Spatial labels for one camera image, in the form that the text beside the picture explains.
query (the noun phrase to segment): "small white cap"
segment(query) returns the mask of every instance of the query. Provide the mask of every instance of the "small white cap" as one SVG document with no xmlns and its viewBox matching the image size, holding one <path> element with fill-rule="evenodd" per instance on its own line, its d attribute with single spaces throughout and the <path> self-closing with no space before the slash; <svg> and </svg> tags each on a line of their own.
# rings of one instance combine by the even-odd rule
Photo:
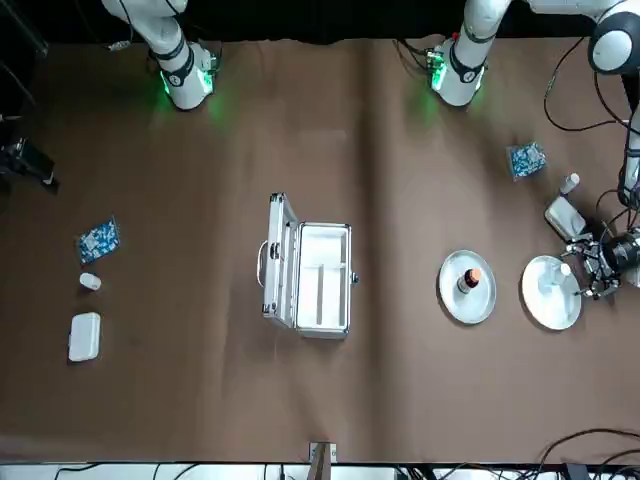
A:
<svg viewBox="0 0 640 480">
<path fill-rule="evenodd" d="M 571 267 L 566 263 L 560 265 L 560 273 L 562 273 L 565 277 L 571 275 Z"/>
<path fill-rule="evenodd" d="M 80 275 L 80 285 L 90 290 L 98 290 L 102 285 L 102 280 L 91 273 L 83 273 Z"/>
</svg>

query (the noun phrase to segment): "open aluminum case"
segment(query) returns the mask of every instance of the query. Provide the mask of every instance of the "open aluminum case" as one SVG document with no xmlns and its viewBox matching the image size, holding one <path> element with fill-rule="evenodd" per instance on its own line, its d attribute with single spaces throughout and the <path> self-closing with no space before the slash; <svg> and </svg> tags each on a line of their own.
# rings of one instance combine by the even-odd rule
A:
<svg viewBox="0 0 640 480">
<path fill-rule="evenodd" d="M 269 236 L 258 251 L 262 314 L 304 337 L 342 339 L 349 332 L 351 226 L 300 222 L 284 193 L 269 202 Z"/>
</svg>

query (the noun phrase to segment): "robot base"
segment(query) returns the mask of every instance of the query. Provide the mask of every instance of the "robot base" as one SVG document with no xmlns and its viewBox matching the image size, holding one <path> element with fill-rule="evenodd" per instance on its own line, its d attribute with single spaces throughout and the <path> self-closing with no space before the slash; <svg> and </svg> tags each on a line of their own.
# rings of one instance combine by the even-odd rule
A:
<svg viewBox="0 0 640 480">
<path fill-rule="evenodd" d="M 196 108 L 213 92 L 213 78 L 210 73 L 202 72 L 194 67 L 184 79 L 180 87 L 173 86 L 164 74 L 160 74 L 164 82 L 165 93 L 179 110 Z"/>
<path fill-rule="evenodd" d="M 449 105 L 462 107 L 473 99 L 480 88 L 484 69 L 471 83 L 463 83 L 460 76 L 451 66 L 450 50 L 453 47 L 453 39 L 448 38 L 442 44 L 435 47 L 434 51 L 442 53 L 444 65 L 433 73 L 431 88 Z"/>
<path fill-rule="evenodd" d="M 165 92 L 179 110 L 191 110 L 197 107 L 207 95 L 213 92 L 212 69 L 218 68 L 218 59 L 197 43 L 188 44 L 188 49 L 193 52 L 194 61 L 182 85 L 178 76 L 166 71 L 160 74 Z"/>
</svg>

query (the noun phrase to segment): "green led light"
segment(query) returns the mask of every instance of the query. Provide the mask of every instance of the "green led light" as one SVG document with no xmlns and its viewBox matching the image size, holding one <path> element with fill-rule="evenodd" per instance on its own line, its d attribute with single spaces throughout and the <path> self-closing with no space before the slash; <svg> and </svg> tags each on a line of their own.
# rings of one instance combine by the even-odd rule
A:
<svg viewBox="0 0 640 480">
<path fill-rule="evenodd" d="M 440 90 L 442 87 L 442 82 L 444 81 L 444 76 L 447 73 L 447 65 L 442 64 L 437 70 L 433 71 L 431 75 L 431 88 L 436 92 Z"/>
<path fill-rule="evenodd" d="M 210 73 L 205 73 L 200 69 L 196 69 L 196 73 L 198 74 L 198 79 L 204 88 L 204 93 L 209 94 L 213 91 L 213 78 Z"/>
<path fill-rule="evenodd" d="M 171 93 L 169 93 L 169 85 L 167 85 L 167 81 L 164 79 L 164 75 L 162 75 L 162 72 L 160 72 L 160 78 L 162 79 L 162 83 L 164 84 L 164 93 L 171 96 Z"/>
<path fill-rule="evenodd" d="M 196 69 L 196 74 L 198 75 L 198 80 L 202 84 L 204 88 L 204 93 L 209 94 L 213 91 L 213 77 L 210 73 L 205 73 L 199 69 Z M 160 78 L 162 79 L 162 83 L 164 84 L 164 93 L 171 96 L 171 92 L 169 91 L 169 84 L 167 80 L 164 78 L 162 72 L 160 72 Z"/>
</svg>

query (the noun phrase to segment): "white box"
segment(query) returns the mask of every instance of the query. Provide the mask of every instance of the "white box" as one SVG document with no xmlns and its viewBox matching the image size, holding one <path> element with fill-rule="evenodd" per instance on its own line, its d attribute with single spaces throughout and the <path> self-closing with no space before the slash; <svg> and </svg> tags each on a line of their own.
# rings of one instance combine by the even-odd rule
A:
<svg viewBox="0 0 640 480">
<path fill-rule="evenodd" d="M 71 320 L 69 360 L 84 362 L 100 351 L 100 315 L 95 312 L 76 315 Z"/>
</svg>

